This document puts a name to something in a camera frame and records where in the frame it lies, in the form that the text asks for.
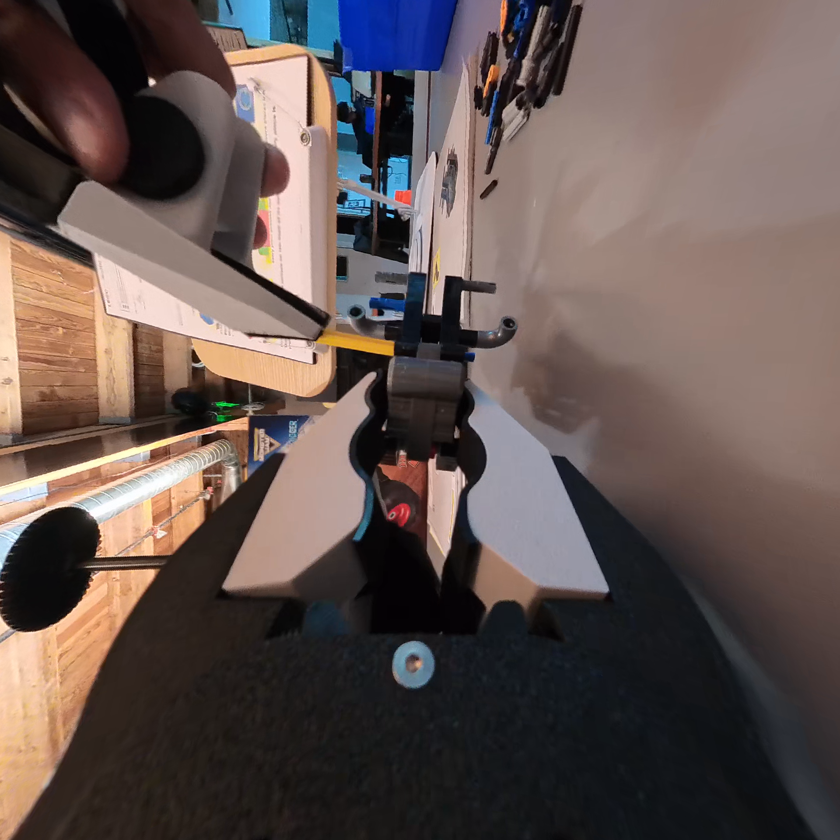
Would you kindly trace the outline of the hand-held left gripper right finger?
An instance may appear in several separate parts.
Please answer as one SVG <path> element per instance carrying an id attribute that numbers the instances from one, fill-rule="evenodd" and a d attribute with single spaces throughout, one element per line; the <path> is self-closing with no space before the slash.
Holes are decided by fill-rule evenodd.
<path id="1" fill-rule="evenodd" d="M 455 586 L 489 612 L 513 602 L 603 601 L 610 587 L 549 450 L 476 384 L 458 439 L 465 488 L 455 520 Z"/>

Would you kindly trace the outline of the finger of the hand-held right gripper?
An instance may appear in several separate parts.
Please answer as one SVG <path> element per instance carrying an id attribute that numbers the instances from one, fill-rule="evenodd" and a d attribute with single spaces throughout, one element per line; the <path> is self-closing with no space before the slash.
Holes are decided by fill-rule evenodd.
<path id="1" fill-rule="evenodd" d="M 257 337 L 318 340 L 324 310 L 206 251 L 96 182 L 82 182 L 57 218 L 63 236 L 228 328 Z"/>

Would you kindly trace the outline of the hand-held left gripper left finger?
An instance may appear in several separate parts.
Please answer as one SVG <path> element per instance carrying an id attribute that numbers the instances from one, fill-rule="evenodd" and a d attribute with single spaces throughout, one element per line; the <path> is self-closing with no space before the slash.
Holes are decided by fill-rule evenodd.
<path id="1" fill-rule="evenodd" d="M 281 460 L 223 583 L 226 595 L 290 598 L 370 617 L 383 519 L 386 377 L 367 374 Z"/>

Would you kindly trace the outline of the grey and black lego assembly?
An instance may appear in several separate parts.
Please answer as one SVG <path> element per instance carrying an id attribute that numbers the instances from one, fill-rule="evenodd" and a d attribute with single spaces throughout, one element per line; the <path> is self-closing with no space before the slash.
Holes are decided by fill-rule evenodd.
<path id="1" fill-rule="evenodd" d="M 460 408 L 467 383 L 467 364 L 476 350 L 499 348 L 518 330 L 513 317 L 504 317 L 496 329 L 477 331 L 461 325 L 465 293 L 493 295 L 494 282 L 446 276 L 439 314 L 425 311 L 427 275 L 407 275 L 401 324 L 373 321 L 366 310 L 353 305 L 348 316 L 362 337 L 390 341 L 394 357 L 386 376 L 385 436 L 397 452 L 411 460 L 435 457 L 438 470 L 458 467 Z"/>

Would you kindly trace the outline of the yellow lego axle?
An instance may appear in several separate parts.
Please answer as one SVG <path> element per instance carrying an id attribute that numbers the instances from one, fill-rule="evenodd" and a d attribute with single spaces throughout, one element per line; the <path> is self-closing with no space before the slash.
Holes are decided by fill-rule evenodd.
<path id="1" fill-rule="evenodd" d="M 395 355 L 395 343 L 388 339 L 360 334 L 356 331 L 342 331 L 335 328 L 325 329 L 314 342 L 318 345 L 337 349 L 352 350 L 382 356 Z"/>

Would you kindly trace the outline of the lego instruction booklet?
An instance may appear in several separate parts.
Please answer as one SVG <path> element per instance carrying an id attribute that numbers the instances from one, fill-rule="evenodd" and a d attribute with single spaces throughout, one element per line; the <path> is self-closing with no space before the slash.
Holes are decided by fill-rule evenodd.
<path id="1" fill-rule="evenodd" d="M 454 74 L 434 74 L 433 128 L 437 168 L 427 310 L 440 314 L 447 276 L 469 279 L 475 199 L 477 58 Z"/>

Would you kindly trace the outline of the pile of small lego pieces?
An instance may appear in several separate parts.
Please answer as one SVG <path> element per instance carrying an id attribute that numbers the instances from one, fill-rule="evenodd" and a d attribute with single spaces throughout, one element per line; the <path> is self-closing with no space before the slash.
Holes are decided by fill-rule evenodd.
<path id="1" fill-rule="evenodd" d="M 582 1 L 502 1 L 499 25 L 481 52 L 474 108 L 487 119 L 485 174 L 550 99 L 559 97 L 571 66 Z"/>

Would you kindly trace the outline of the person's right hand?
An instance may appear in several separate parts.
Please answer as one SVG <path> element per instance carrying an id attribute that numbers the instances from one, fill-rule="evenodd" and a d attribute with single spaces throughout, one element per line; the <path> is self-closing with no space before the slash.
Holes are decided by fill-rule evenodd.
<path id="1" fill-rule="evenodd" d="M 192 2 L 124 2 L 152 78 L 197 72 L 236 93 L 235 79 Z M 2 2 L 2 88 L 93 180 L 116 182 L 128 163 L 129 135 L 118 97 L 81 48 L 35 2 Z"/>

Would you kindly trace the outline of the wooden sign board with paper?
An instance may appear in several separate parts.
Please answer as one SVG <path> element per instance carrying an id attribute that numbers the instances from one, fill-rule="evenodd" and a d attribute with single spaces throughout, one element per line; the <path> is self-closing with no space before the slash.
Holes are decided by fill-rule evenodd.
<path id="1" fill-rule="evenodd" d="M 294 293 L 333 320 L 337 192 L 336 126 L 327 72 L 295 45 L 265 44 L 227 55 L 237 82 L 234 109 L 242 123 L 278 148 L 290 182 L 261 198 L 257 218 L 267 245 L 251 265 L 281 291 Z M 230 379 L 321 398 L 335 374 L 335 350 L 278 327 L 240 328 L 234 316 L 206 303 L 179 301 L 126 268 L 96 257 L 101 307 L 109 316 L 186 336 L 210 371 Z"/>

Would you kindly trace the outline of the white stand base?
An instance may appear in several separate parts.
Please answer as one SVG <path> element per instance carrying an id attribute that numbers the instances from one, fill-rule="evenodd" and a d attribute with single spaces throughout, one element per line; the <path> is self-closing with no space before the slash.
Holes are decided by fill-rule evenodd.
<path id="1" fill-rule="evenodd" d="M 353 248 L 396 264 L 398 269 L 429 275 L 432 269 L 435 177 L 438 154 L 432 152 L 412 192 L 411 202 L 373 192 L 360 182 L 338 180 L 340 193 L 356 193 L 370 200 L 360 218 Z"/>

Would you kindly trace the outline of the black toothed wheel on rod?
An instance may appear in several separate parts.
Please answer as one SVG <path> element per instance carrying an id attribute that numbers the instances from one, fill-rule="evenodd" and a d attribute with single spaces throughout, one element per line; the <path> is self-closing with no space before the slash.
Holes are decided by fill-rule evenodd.
<path id="1" fill-rule="evenodd" d="M 59 507 L 26 525 L 2 560 L 1 617 L 16 633 L 58 624 L 87 593 L 95 574 L 158 571 L 168 555 L 99 556 L 100 529 L 78 507 Z"/>

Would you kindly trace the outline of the blue storage bin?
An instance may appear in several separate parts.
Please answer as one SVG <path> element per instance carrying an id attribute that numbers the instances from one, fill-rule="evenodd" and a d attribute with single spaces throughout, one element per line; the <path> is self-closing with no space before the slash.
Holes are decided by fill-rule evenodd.
<path id="1" fill-rule="evenodd" d="M 339 1 L 345 69 L 437 71 L 456 1 Z"/>

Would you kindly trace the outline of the silver ventilation duct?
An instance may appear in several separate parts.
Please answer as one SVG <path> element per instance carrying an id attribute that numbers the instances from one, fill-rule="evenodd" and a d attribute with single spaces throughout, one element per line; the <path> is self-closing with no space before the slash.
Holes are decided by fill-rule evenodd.
<path id="1" fill-rule="evenodd" d="M 221 439 L 119 478 L 93 492 L 5 523 L 1 530 L 1 569 L 6 570 L 14 546 L 26 529 L 42 517 L 63 508 L 78 508 L 87 518 L 101 525 L 216 465 L 220 465 L 223 478 L 218 497 L 225 500 L 242 484 L 243 467 L 236 448 L 229 441 Z"/>

